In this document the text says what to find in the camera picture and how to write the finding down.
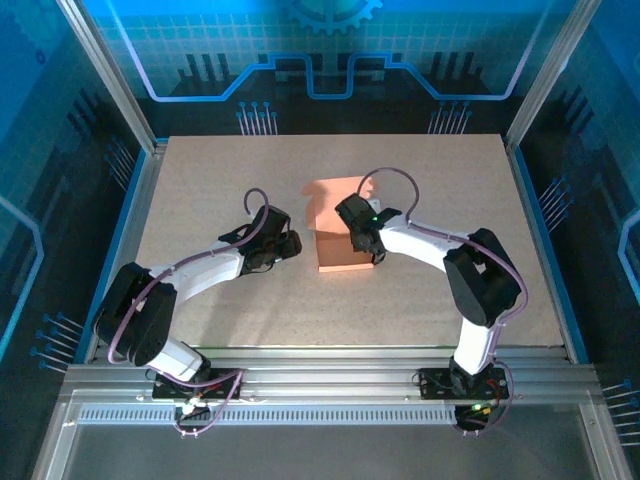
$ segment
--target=wooden board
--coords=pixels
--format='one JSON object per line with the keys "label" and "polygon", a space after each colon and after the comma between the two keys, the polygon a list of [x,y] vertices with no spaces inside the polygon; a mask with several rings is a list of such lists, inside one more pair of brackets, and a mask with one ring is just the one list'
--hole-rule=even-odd
{"label": "wooden board", "polygon": [[[265,274],[221,284],[183,305],[172,333],[193,345],[455,345],[461,324],[445,275],[400,255],[370,270],[323,273],[305,226],[312,180],[393,165],[421,189],[413,217],[454,231],[493,230],[526,281],[528,309],[502,344],[560,345],[555,311],[498,135],[172,137],[138,263],[175,262],[246,223],[242,197],[263,188],[292,216],[303,252]],[[406,210],[403,177],[376,176],[383,207]],[[252,199],[258,208],[260,199]]]}

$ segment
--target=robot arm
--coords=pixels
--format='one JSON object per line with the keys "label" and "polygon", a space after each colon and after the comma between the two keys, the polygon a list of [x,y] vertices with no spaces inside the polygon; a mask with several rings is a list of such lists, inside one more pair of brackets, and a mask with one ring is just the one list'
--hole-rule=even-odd
{"label": "robot arm", "polygon": [[451,380],[456,394],[469,394],[491,368],[491,346],[500,328],[496,320],[513,307],[520,287],[494,261],[455,239],[469,238],[511,265],[495,235],[486,229],[468,235],[410,225],[400,211],[388,208],[378,213],[357,194],[343,200],[336,211],[349,227],[354,250],[372,253],[374,264],[387,252],[400,253],[447,274],[463,317],[450,362]]}
{"label": "robot arm", "polygon": [[[205,252],[228,247],[247,238],[262,217],[264,207],[251,225],[243,225],[221,236]],[[270,206],[263,227],[238,248],[205,255],[176,270],[164,282],[155,285],[143,304],[131,317],[116,351],[135,366],[147,366],[183,382],[203,381],[209,377],[210,364],[200,353],[179,342],[169,330],[175,309],[189,298],[221,282],[271,268],[277,262],[294,257],[302,250],[300,238],[289,230],[289,216]],[[113,341],[125,314],[140,292],[169,265],[144,269],[130,263],[120,269],[98,310],[94,332],[107,342]]]}

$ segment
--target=orange box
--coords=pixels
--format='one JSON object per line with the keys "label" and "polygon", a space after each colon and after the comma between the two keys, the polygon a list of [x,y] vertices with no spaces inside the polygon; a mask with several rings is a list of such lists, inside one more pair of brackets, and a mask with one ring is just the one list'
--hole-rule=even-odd
{"label": "orange box", "polygon": [[[314,180],[302,190],[311,195],[307,204],[307,227],[314,231],[318,271],[341,272],[372,268],[370,253],[356,253],[351,245],[349,228],[335,211],[336,205],[358,189],[363,177],[342,177]],[[367,179],[360,195],[371,198],[375,184]]]}

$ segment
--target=cable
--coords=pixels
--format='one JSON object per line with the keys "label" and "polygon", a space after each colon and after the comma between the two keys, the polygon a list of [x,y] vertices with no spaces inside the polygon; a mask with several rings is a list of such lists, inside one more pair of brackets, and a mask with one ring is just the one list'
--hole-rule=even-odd
{"label": "cable", "polygon": [[356,193],[358,195],[360,195],[360,191],[362,190],[362,187],[364,186],[364,182],[366,182],[367,179],[369,179],[370,177],[372,177],[373,175],[375,175],[378,172],[395,172],[395,173],[399,173],[400,175],[402,175],[403,177],[408,179],[411,182],[411,185],[413,185],[413,191],[416,194],[416,196],[415,196],[415,198],[413,200],[413,203],[409,207],[409,210],[407,210],[407,213],[405,215],[405,218],[407,219],[407,222],[409,222],[409,219],[411,218],[411,214],[413,213],[413,211],[415,210],[416,206],[418,205],[418,200],[420,200],[420,188],[418,188],[418,183],[415,181],[415,179],[411,175],[409,175],[407,172],[405,172],[404,170],[402,170],[400,168],[396,168],[396,167],[380,167],[380,168],[376,168],[375,170],[371,170],[364,177],[362,177],[362,180],[360,180],[360,185],[358,185],[358,190],[356,191]]}
{"label": "cable", "polygon": [[498,325],[505,326],[508,320],[518,315],[527,307],[529,303],[529,290],[527,289],[527,286],[525,285],[524,280],[522,279],[522,276],[518,273],[518,271],[515,268],[509,265],[506,261],[504,261],[498,255],[493,253],[491,250],[489,250],[486,247],[483,247],[482,245],[468,238],[460,237],[458,235],[452,235],[449,233],[443,233],[438,230],[433,230],[429,227],[423,227],[422,225],[416,225],[411,220],[409,220],[409,228],[412,228],[413,230],[416,230],[418,232],[426,233],[427,235],[431,235],[437,238],[442,238],[444,240],[453,240],[454,242],[469,245],[474,250],[477,250],[478,252],[484,254],[486,257],[488,257],[489,259],[491,259],[492,261],[500,265],[500,267],[506,270],[506,272],[513,277],[513,279],[518,284],[518,287],[520,287],[520,290],[522,291],[522,301],[520,302],[520,305],[518,305],[516,308],[514,308],[513,310],[508,312],[504,317],[502,317],[498,322]]}
{"label": "cable", "polygon": [[522,292],[522,300],[520,301],[520,304],[515,309],[511,310],[502,318],[500,318],[497,322],[498,328],[496,328],[496,331],[494,332],[494,335],[491,339],[491,343],[489,344],[489,355],[493,358],[495,355],[496,346],[498,345],[498,339],[500,337],[502,327],[504,327],[507,324],[507,322],[510,321],[512,318],[514,318],[516,315],[519,315],[529,304],[529,290],[527,289],[527,286],[524,283],[522,276],[520,275],[520,273],[518,273],[518,271],[515,268],[509,265],[506,261],[504,261],[498,255],[493,253],[488,248],[485,248],[482,245],[479,245],[478,243],[474,242],[473,240],[470,240],[469,238],[464,238],[464,237],[460,237],[458,235],[452,235],[449,233],[443,233],[438,230],[434,230],[429,227],[425,227],[425,226],[417,225],[413,223],[411,221],[411,214],[413,213],[413,210],[416,208],[416,206],[418,205],[418,201],[420,200],[420,188],[418,187],[418,183],[415,181],[415,179],[404,170],[401,170],[396,167],[380,167],[370,171],[360,181],[360,185],[358,185],[358,190],[357,190],[358,195],[360,195],[360,191],[362,190],[362,187],[364,183],[367,181],[367,179],[375,175],[376,173],[382,172],[382,171],[391,171],[391,172],[399,173],[403,177],[407,178],[411,182],[411,185],[413,186],[413,191],[415,192],[415,198],[405,215],[405,218],[407,220],[407,226],[409,228],[416,230],[418,232],[426,233],[427,235],[431,235],[436,238],[442,238],[444,240],[454,241],[454,242],[458,242],[458,243],[462,243],[470,246],[471,248],[484,254],[487,258],[489,258],[490,260],[497,263],[500,267],[502,267],[509,275],[513,277],[513,279],[518,284],[518,287],[520,287],[520,290]]}
{"label": "cable", "polygon": [[[249,213],[249,208],[247,206],[247,200],[249,198],[249,195],[251,195],[253,192],[259,193],[260,195],[262,195],[262,198],[264,199],[264,212],[263,212],[262,217],[260,218],[260,222],[258,223],[258,226],[255,228],[255,230],[253,230],[249,235],[247,235],[245,238],[243,238],[242,240],[239,240],[236,243],[233,243],[233,244],[230,244],[230,245],[225,245],[224,247],[216,248],[214,250],[196,253],[195,255],[191,255],[190,257],[184,258],[184,259],[180,260],[179,262],[177,262],[176,264],[174,264],[172,267],[167,268],[164,272],[162,272],[156,278],[151,280],[151,282],[149,282],[147,284],[147,286],[144,287],[144,289],[135,298],[135,300],[133,301],[133,303],[129,307],[129,310],[127,310],[127,313],[125,314],[124,318],[122,319],[122,322],[120,322],[120,325],[116,329],[116,332],[113,335],[113,339],[111,340],[111,343],[109,344],[109,349],[107,351],[107,359],[109,360],[109,363],[118,363],[119,364],[119,363],[126,363],[127,362],[127,360],[120,361],[120,360],[116,360],[114,358],[114,354],[115,354],[116,348],[118,346],[118,343],[120,343],[120,340],[122,339],[122,335],[124,334],[124,331],[126,330],[127,325],[129,325],[129,322],[131,321],[131,317],[133,317],[134,312],[138,308],[138,305],[140,305],[140,303],[147,298],[147,295],[153,289],[153,287],[155,287],[158,283],[160,283],[165,278],[173,275],[177,270],[179,270],[180,268],[184,267],[185,265],[188,265],[189,263],[195,262],[195,261],[200,260],[202,258],[206,258],[206,257],[209,257],[209,256],[214,256],[214,255],[217,255],[219,253],[227,252],[227,251],[232,250],[234,248],[238,248],[238,247],[246,244],[247,242],[250,242],[251,239],[253,239],[253,237],[255,237],[258,234],[258,232],[262,229],[262,227],[266,223],[267,216],[269,215],[269,198],[267,197],[267,194],[263,190],[261,190],[259,188],[251,188],[251,189],[249,189],[247,191],[247,193],[245,193],[244,200],[243,200],[244,209],[248,213]],[[170,380],[172,380],[172,381],[176,381],[176,379],[174,379],[170,375],[165,375],[165,376],[167,378],[169,378]]]}
{"label": "cable", "polygon": [[231,387],[231,390],[229,390],[229,394],[227,395],[227,398],[225,398],[225,400],[222,403],[222,405],[220,405],[220,407],[218,408],[218,411],[216,412],[216,414],[213,415],[213,412],[211,412],[211,409],[209,409],[209,411],[211,412],[211,415],[212,415],[212,419],[207,425],[205,425],[204,427],[199,428],[199,429],[194,428],[190,432],[185,430],[185,429],[183,429],[183,428],[181,428],[179,421],[176,422],[173,425],[173,427],[177,431],[179,431],[183,436],[188,435],[188,436],[191,436],[191,437],[197,437],[201,433],[204,433],[207,430],[209,430],[211,427],[213,427],[218,422],[218,419],[222,416],[222,413],[225,411],[225,409],[227,408],[227,405],[229,404],[229,402],[231,401],[231,399],[235,395],[236,390],[238,390],[238,387],[240,386],[240,381],[241,380],[242,380],[242,370],[238,370],[238,373],[236,374],[236,380],[233,382],[233,386]]}

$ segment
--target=purple cable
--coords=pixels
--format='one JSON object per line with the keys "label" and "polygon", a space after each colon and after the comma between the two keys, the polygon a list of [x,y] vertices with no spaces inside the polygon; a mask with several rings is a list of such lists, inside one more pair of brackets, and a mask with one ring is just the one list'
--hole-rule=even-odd
{"label": "purple cable", "polygon": [[178,430],[182,435],[189,435],[192,437],[197,437],[201,433],[204,433],[207,430],[209,430],[211,427],[213,427],[222,416],[222,413],[227,408],[227,405],[229,404],[229,401],[231,401],[231,398],[233,397],[233,395],[236,393],[236,390],[240,385],[240,380],[242,380],[242,370],[238,370],[237,373],[235,373],[235,375],[236,375],[236,380],[235,382],[233,382],[233,386],[231,387],[231,390],[229,390],[229,394],[227,395],[227,398],[225,398],[224,402],[222,403],[222,405],[220,405],[220,408],[218,408],[218,411],[214,415],[213,419],[205,427],[202,427],[200,430],[194,430],[192,432],[188,432],[187,430],[180,429],[178,424],[174,424],[173,427],[176,430]]}
{"label": "purple cable", "polygon": [[518,286],[520,287],[520,290],[522,291],[522,301],[520,302],[520,305],[518,305],[511,312],[508,312],[504,317],[499,319],[498,327],[496,328],[496,331],[494,332],[493,337],[491,338],[491,343],[489,344],[489,354],[493,357],[495,354],[496,346],[498,345],[498,339],[500,338],[500,333],[502,332],[502,327],[504,327],[507,324],[507,322],[511,320],[513,317],[520,314],[527,307],[529,303],[529,291],[527,290],[527,286],[525,285],[524,280],[522,279],[522,276],[520,276],[520,274],[515,268],[513,268],[511,265],[509,265],[507,262],[505,262],[503,259],[497,256],[491,250],[483,247],[482,245],[477,244],[473,240],[470,240],[464,237],[459,237],[457,235],[451,235],[451,234],[439,232],[437,230],[433,230],[428,227],[423,227],[420,225],[416,225],[415,223],[412,223],[411,214],[413,213],[413,210],[416,208],[416,206],[418,205],[418,201],[420,200],[420,188],[418,187],[418,183],[415,181],[415,179],[404,170],[396,167],[380,167],[380,168],[376,168],[375,170],[371,170],[364,177],[362,177],[362,180],[360,181],[360,185],[358,185],[358,190],[356,193],[360,195],[360,191],[362,190],[364,183],[367,181],[369,177],[375,175],[378,172],[385,172],[385,171],[399,173],[403,177],[407,178],[411,182],[411,185],[413,186],[413,191],[415,192],[415,198],[405,215],[405,218],[407,220],[407,225],[409,226],[409,228],[413,228],[416,231],[426,233],[427,235],[432,235],[437,238],[443,238],[445,240],[453,240],[458,243],[469,245],[470,247],[486,255],[488,258],[490,258],[491,260],[496,262],[498,265],[500,265],[503,269],[505,269],[507,273],[509,273],[509,275],[513,277],[513,279],[517,282]]}
{"label": "purple cable", "polygon": [[496,346],[498,345],[498,339],[500,338],[500,333],[502,332],[502,327],[504,327],[507,324],[507,322],[511,320],[513,317],[520,314],[527,307],[527,304],[529,303],[529,290],[527,289],[527,286],[525,285],[524,280],[522,279],[522,276],[518,273],[518,271],[515,268],[513,268],[511,265],[509,265],[507,262],[501,259],[498,255],[493,253],[488,248],[483,247],[482,245],[479,245],[473,240],[469,240],[468,238],[460,237],[458,235],[451,235],[451,234],[439,232],[437,230],[433,230],[428,227],[423,227],[421,225],[416,225],[415,223],[412,223],[410,220],[409,220],[409,228],[412,228],[418,232],[432,235],[437,238],[442,238],[445,240],[453,240],[454,242],[459,242],[459,243],[469,245],[473,249],[486,255],[488,258],[490,258],[491,260],[496,262],[498,265],[500,265],[504,270],[507,271],[509,275],[513,277],[513,279],[516,281],[516,283],[520,287],[520,290],[522,291],[522,301],[520,302],[520,305],[518,305],[516,308],[508,312],[504,317],[500,318],[497,322],[498,327],[496,328],[496,331],[494,332],[493,337],[491,338],[491,343],[489,344],[489,355],[493,357],[495,354]]}
{"label": "purple cable", "polygon": [[405,215],[405,218],[407,219],[407,222],[409,222],[409,218],[411,217],[411,214],[413,213],[413,211],[415,210],[416,206],[418,205],[418,200],[420,200],[420,189],[418,188],[418,183],[415,181],[415,179],[411,175],[409,175],[407,172],[405,172],[404,170],[401,170],[401,169],[396,168],[396,167],[380,167],[380,168],[376,168],[375,170],[371,170],[364,177],[362,177],[362,180],[360,180],[360,185],[358,185],[358,190],[356,191],[356,193],[358,195],[360,195],[360,191],[362,190],[362,187],[364,186],[364,182],[366,182],[369,177],[372,177],[373,175],[375,175],[378,172],[395,172],[395,173],[399,173],[400,175],[405,177],[407,180],[409,180],[411,182],[411,185],[413,185],[413,191],[415,192],[416,197],[413,200],[413,203],[411,204],[411,206],[409,207],[409,210],[407,210],[407,214]]}
{"label": "purple cable", "polygon": [[[220,248],[217,248],[217,249],[214,249],[214,250],[210,250],[210,251],[207,251],[207,252],[196,253],[195,255],[191,255],[190,257],[184,258],[184,259],[180,260],[178,263],[176,263],[175,265],[173,265],[172,267],[167,268],[164,272],[162,272],[156,278],[151,280],[151,282],[149,282],[149,284],[146,287],[144,287],[144,289],[140,292],[140,294],[138,294],[136,299],[133,301],[133,303],[129,307],[129,310],[127,310],[127,313],[125,314],[124,318],[122,319],[122,322],[120,322],[120,325],[118,326],[118,328],[116,330],[116,333],[113,335],[113,339],[111,340],[111,343],[109,344],[109,350],[107,351],[107,359],[109,360],[109,363],[118,364],[118,363],[126,363],[127,362],[127,360],[118,361],[118,360],[116,360],[114,358],[114,354],[115,354],[116,348],[118,346],[118,343],[120,343],[120,340],[122,339],[122,335],[124,334],[124,331],[126,330],[127,325],[129,325],[129,322],[131,321],[131,317],[133,316],[134,312],[136,311],[136,308],[138,307],[138,305],[140,305],[140,303],[144,299],[147,298],[147,295],[153,289],[153,287],[155,287],[158,283],[160,283],[165,278],[173,275],[174,272],[176,272],[180,268],[184,267],[185,265],[187,265],[187,264],[189,264],[191,262],[195,262],[196,260],[200,260],[201,258],[206,258],[206,257],[209,257],[209,256],[217,255],[219,253],[223,253],[223,252],[232,250],[234,248],[240,247],[240,246],[244,245],[245,243],[250,242],[251,239],[258,234],[258,232],[262,229],[262,227],[264,226],[265,222],[267,221],[267,216],[269,215],[269,198],[267,197],[267,194],[263,190],[261,190],[259,188],[251,188],[251,189],[249,189],[247,191],[247,193],[245,193],[245,195],[244,195],[244,209],[245,209],[245,211],[247,213],[249,212],[249,208],[247,206],[247,199],[249,198],[249,195],[251,195],[253,192],[259,193],[260,195],[262,195],[262,198],[264,199],[264,213],[262,214],[262,217],[260,218],[260,223],[258,223],[258,226],[256,227],[256,229],[253,232],[251,232],[249,235],[247,235],[245,238],[243,238],[242,240],[240,240],[240,241],[238,241],[236,243],[233,243],[231,245],[226,245],[224,247],[220,247]],[[194,387],[209,386],[209,384],[206,384],[206,385],[193,385],[193,386]]]}

